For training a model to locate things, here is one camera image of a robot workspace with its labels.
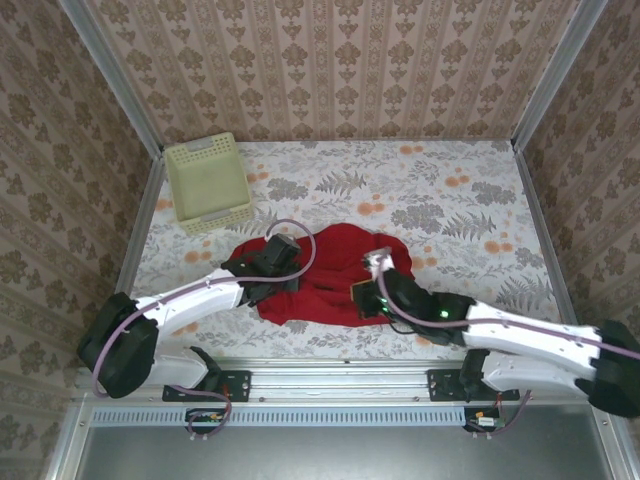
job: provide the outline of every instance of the gray floor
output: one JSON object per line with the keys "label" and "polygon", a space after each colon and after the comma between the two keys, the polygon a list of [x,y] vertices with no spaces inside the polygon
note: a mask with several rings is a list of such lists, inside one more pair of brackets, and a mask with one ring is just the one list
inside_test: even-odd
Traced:
{"label": "gray floor", "polygon": [[531,407],[510,432],[460,428],[228,428],[190,441],[179,428],[96,428],[87,480],[606,480],[587,409]]}

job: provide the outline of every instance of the leaf pattern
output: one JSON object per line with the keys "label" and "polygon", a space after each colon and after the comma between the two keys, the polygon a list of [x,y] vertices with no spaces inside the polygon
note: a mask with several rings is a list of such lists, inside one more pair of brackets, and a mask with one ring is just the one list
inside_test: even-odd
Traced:
{"label": "leaf pattern", "polygon": [[[540,245],[529,221],[512,150],[508,142],[500,148],[497,144],[239,143],[250,182],[253,220],[187,236],[175,223],[165,183],[133,294],[158,293],[196,280],[226,260],[240,243],[264,235],[274,220],[293,218],[312,231],[348,222],[385,232],[407,246],[422,287],[468,294],[490,304],[508,302],[503,308],[557,321],[553,296],[545,297],[544,288],[534,288],[538,279],[547,285],[548,277],[542,257],[534,253]],[[480,174],[480,167],[488,164],[496,168],[490,175]],[[473,191],[473,185],[480,182],[509,192],[515,184],[516,201],[508,205],[478,202],[476,195],[482,192]],[[281,228],[287,228],[288,235],[302,235],[296,227]],[[21,271],[19,265],[15,271]],[[528,286],[524,277],[534,285]],[[198,345],[214,356],[255,358],[464,355],[462,349],[398,335],[387,325],[348,328],[292,320],[279,327],[246,306],[207,315],[172,337],[171,343]],[[43,364],[41,371],[46,368],[48,364]]]}

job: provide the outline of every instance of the floral tablecloth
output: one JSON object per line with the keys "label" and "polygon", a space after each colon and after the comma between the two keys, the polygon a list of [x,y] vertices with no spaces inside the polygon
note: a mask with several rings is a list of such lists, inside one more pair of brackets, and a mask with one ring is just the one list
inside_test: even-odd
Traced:
{"label": "floral tablecloth", "polygon": [[[162,186],[134,296],[196,280],[276,219],[312,231],[349,222],[408,247],[420,285],[559,321],[514,155],[499,142],[289,142],[239,145],[255,206],[252,221],[187,236]],[[288,233],[301,235],[296,228]],[[276,326],[240,307],[204,317],[171,339],[215,356],[259,358],[461,358],[454,347],[388,326]]]}

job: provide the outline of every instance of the red cloth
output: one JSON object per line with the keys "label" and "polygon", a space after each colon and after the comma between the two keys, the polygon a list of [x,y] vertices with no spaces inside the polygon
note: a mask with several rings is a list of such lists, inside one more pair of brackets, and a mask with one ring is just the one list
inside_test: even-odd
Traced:
{"label": "red cloth", "polygon": [[[389,323],[384,316],[359,318],[356,305],[351,300],[351,285],[371,278],[362,259],[366,253],[383,247],[391,247],[395,268],[413,278],[407,247],[397,238],[382,233],[372,234],[348,223],[325,228],[314,238],[316,259],[300,278],[298,292],[280,292],[258,303],[260,316],[278,325],[287,320],[348,327]],[[308,237],[296,241],[302,249],[298,262],[304,266],[311,256],[311,241]],[[254,238],[236,248],[231,258],[259,251],[264,245],[264,238]]]}

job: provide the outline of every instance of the plastic basket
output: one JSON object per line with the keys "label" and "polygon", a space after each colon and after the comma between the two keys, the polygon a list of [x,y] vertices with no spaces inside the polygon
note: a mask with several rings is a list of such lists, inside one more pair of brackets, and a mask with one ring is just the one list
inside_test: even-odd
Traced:
{"label": "plastic basket", "polygon": [[232,134],[174,145],[164,158],[176,219],[187,234],[253,218],[249,184]]}

